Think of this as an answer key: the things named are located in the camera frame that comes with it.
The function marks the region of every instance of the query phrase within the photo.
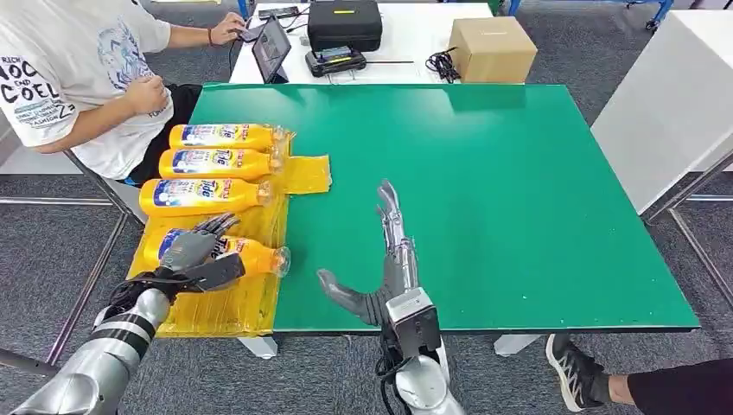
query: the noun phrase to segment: orange bottle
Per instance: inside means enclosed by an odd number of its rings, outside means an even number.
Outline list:
[[[160,265],[160,258],[183,232],[182,229],[158,228],[150,233],[143,250],[145,263],[150,269]],[[271,249],[253,239],[225,235],[217,241],[211,258],[216,259],[230,252],[236,252],[242,258],[245,277],[272,273],[281,278],[290,270],[290,250],[287,247]]]
[[[171,149],[160,158],[158,171],[165,179],[177,177],[251,180],[279,173],[284,166],[282,153],[260,153],[247,149]]]
[[[170,131],[170,148],[250,149],[270,151],[295,136],[279,125],[203,124],[177,125]]]
[[[269,182],[241,179],[155,179],[140,190],[140,208],[151,217],[241,212],[270,202]]]

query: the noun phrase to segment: man's arm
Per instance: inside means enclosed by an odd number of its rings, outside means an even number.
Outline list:
[[[229,13],[215,28],[209,29],[186,28],[170,25],[170,40],[168,48],[191,48],[195,46],[224,45],[233,41],[239,32],[245,30],[245,19],[236,13]]]
[[[160,111],[168,103],[168,93],[159,76],[133,81],[124,96],[90,111],[80,112],[73,129],[64,138],[33,147],[43,153],[57,153],[82,145],[140,114]]]

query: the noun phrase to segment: smartphone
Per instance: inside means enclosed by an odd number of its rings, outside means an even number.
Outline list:
[[[267,9],[260,10],[257,12],[259,20],[267,20],[271,15],[275,15],[278,19],[284,19],[285,17],[295,17],[300,13],[297,6],[283,7],[280,9]]]

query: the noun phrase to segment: bottle label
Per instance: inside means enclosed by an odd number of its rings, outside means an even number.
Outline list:
[[[168,251],[170,246],[173,244],[173,241],[184,232],[186,231],[182,229],[171,229],[168,234],[165,235],[165,238],[163,238],[163,242],[161,242],[160,248],[158,249],[158,259],[163,257],[163,254]],[[216,246],[214,246],[214,249],[211,251],[211,258],[217,259],[221,255],[229,252],[242,253],[245,249],[245,245],[246,239],[244,238],[227,238],[224,236],[216,240]]]
[[[183,128],[183,145],[218,145],[244,141],[249,125],[247,124],[209,124],[187,125]]]
[[[163,257],[163,254],[168,251],[170,245],[173,244],[173,241],[183,232],[184,231],[182,229],[171,229],[168,234],[165,235],[165,238],[163,238],[163,242],[161,242],[161,246],[158,249],[158,259]]]
[[[178,150],[173,155],[175,173],[208,173],[242,167],[244,151]]]
[[[153,194],[156,206],[196,206],[201,201],[226,201],[232,180],[161,180]]]
[[[226,236],[216,241],[216,246],[211,251],[211,258],[217,259],[229,252],[242,253],[245,249],[244,238],[227,238]]]

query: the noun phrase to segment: tablet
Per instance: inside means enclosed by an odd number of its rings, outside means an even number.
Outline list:
[[[280,26],[280,21],[271,16],[252,45],[252,54],[265,84],[282,84],[288,81],[283,71],[283,62],[291,48],[290,39]]]

